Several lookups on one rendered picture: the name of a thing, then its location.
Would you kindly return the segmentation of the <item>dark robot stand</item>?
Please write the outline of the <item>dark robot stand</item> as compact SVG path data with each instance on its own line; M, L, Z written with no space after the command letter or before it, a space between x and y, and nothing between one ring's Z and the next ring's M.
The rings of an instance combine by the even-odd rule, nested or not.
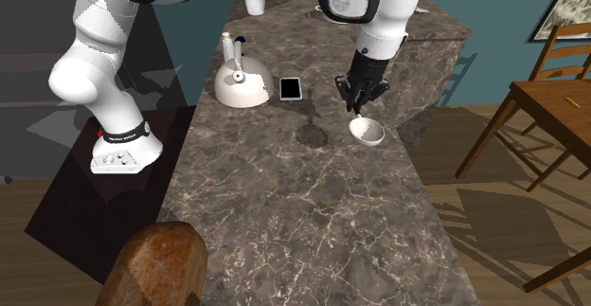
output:
M143 113L164 151L138 174L90 171L99 123L89 118L26 234L104 283L127 240L156 221L194 112L185 106Z

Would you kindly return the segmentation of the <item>white-framed black phone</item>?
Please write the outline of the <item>white-framed black phone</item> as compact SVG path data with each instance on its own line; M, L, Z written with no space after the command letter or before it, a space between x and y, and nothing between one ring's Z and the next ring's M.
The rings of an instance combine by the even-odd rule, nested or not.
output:
M286 77L279 79L279 99L281 101L303 100L300 78Z

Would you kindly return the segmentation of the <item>white ladle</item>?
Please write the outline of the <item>white ladle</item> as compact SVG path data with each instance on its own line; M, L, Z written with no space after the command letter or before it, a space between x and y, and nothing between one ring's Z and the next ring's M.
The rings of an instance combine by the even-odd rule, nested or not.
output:
M362 145L374 147L385 138L384 127L376 120L357 114L349 122L350 134Z

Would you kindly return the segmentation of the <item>brown wooden table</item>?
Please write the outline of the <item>brown wooden table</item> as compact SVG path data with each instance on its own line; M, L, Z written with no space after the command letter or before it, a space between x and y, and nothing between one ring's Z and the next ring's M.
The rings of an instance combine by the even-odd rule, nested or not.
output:
M580 104L574 108L562 99L569 97ZM514 81L486 129L473 145L455 178L465 175L496 132L517 111L531 116L536 125L560 142L564 152L582 162L586 170L578 177L591 174L591 81Z

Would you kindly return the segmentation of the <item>framed wall picture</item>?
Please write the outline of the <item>framed wall picture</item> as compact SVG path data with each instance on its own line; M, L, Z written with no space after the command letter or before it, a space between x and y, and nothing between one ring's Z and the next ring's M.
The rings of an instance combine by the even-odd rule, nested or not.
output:
M552 0L535 29L529 35L531 43L545 42L555 25L591 23L591 0Z

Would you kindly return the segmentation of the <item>white kettle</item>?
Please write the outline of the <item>white kettle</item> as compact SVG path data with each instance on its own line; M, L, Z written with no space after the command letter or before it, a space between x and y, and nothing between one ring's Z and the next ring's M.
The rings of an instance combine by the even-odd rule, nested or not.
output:
M245 39L222 34L224 62L214 82L217 101L232 108L251 108L268 101L274 94L273 76L260 61L242 55Z

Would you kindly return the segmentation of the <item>brown wooden chair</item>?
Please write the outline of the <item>brown wooden chair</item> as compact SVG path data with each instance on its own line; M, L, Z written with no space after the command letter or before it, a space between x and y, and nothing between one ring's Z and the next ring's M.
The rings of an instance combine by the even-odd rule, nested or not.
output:
M576 80L584 79L588 74L589 69L591 68L591 45L574 45L559 48L554 47L559 37L580 35L584 33L591 33L591 24L574 24L565 27L555 25L549 33L546 44L536 64L534 65L528 79L530 81L538 81L555 79L571 75L575 75ZM582 54L587 55L587 59L585 60L583 65L570 65L544 70L544 66L547 60L565 58ZM538 175L537 179L527 188L527 192L534 190L539 184L545 181L571 155L571 152L569 150L566 150L552 164L550 164L545 171L540 171L526 157L526 153L562 147L562 144L560 142L545 144L532 148L526 148L523 150L517 150L499 132L496 132L494 136L497 139L499 139L502 144L504 144L511 152L513 152L520 160L522 160L532 171L534 171Z

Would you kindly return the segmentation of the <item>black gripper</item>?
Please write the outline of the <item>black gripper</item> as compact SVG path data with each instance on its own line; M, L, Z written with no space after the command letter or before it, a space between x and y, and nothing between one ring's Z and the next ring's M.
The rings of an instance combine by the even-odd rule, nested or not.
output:
M363 107L390 88L388 81L383 78L388 63L389 60L374 60L360 51L355 52L347 77L337 76L334 79L349 112L359 112L356 92L364 90L360 97L360 107Z

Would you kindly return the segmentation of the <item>brown bread loaf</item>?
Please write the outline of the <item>brown bread loaf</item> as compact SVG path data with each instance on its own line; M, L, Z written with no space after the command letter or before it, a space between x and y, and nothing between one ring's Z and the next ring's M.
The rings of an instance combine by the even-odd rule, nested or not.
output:
M121 249L95 306L204 306L207 258L192 225L146 226Z

